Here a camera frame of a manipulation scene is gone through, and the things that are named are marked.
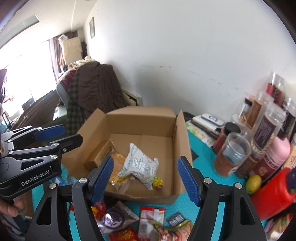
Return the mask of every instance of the glass cup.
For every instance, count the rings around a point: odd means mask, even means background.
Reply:
[[[249,141],[239,133],[230,133],[213,161],[213,170],[220,177],[229,177],[251,154]]]

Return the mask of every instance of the small cardboard box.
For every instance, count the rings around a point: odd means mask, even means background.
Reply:
[[[125,194],[119,194],[109,183],[105,195],[144,203],[172,204],[185,191],[177,169],[177,160],[186,156],[192,164],[191,151],[183,112],[178,116],[169,107],[126,107],[104,114],[97,109],[78,134],[81,147],[63,154],[62,163],[79,179],[100,165],[110,146],[127,157],[129,144],[134,143],[151,159],[158,158],[156,175],[164,186],[148,190],[134,180]]]

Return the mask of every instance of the clear plastic jar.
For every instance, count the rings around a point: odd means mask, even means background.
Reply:
[[[251,146],[254,152],[263,157],[279,133],[285,119],[286,112],[275,103],[269,102],[263,117],[255,123],[256,131],[251,140]]]
[[[257,166],[259,161],[262,160],[262,156],[259,156],[256,152],[252,151],[251,155],[244,161],[244,163],[235,172],[239,178],[244,178],[249,172]]]
[[[239,114],[238,120],[240,122],[241,125],[244,125],[244,123],[246,122],[249,112],[251,110],[252,107],[252,102],[253,102],[254,96],[247,94],[246,98],[244,99],[244,104],[242,106],[242,110]]]
[[[262,160],[267,149],[278,134],[286,118],[286,113],[275,103],[269,102],[267,110],[255,125],[256,131],[251,140],[252,154],[236,171],[240,178],[245,177]]]
[[[296,103],[291,98],[286,98],[283,102],[283,109],[286,111],[287,117],[282,130],[284,137],[289,139],[296,119]]]
[[[241,132],[247,140],[251,140],[255,133],[255,123],[264,114],[267,104],[273,102],[274,99],[269,94],[261,91],[253,100],[252,107],[246,119],[244,130]]]
[[[215,141],[215,143],[213,145],[213,151],[216,154],[218,154],[218,152],[222,148],[228,134],[232,133],[232,132],[240,133],[240,128],[232,122],[227,122],[225,124],[225,126],[222,128],[222,130],[218,136],[218,139]]]
[[[251,154],[251,145],[241,134],[230,133],[213,161],[213,171],[221,177],[233,174]]]
[[[266,93],[274,98],[274,103],[279,104],[281,95],[284,91],[285,80],[275,72],[270,73],[269,83],[267,84]]]

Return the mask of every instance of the metal screw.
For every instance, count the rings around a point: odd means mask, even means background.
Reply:
[[[236,184],[235,184],[235,187],[238,188],[238,189],[241,189],[241,188],[242,188],[242,184],[240,184],[240,183],[236,183]]]
[[[49,188],[50,189],[55,189],[57,187],[57,184],[56,183],[52,183],[49,185]]]
[[[204,179],[204,182],[207,183],[207,184],[210,184],[212,182],[212,179],[210,179],[209,177],[206,177]]]
[[[87,182],[87,178],[83,177],[79,179],[80,183],[86,183]]]

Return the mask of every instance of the ceiling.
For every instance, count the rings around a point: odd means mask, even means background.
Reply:
[[[24,30],[0,49],[0,69],[32,46],[54,36],[82,28],[96,0],[29,0],[3,30],[36,15],[39,23]]]

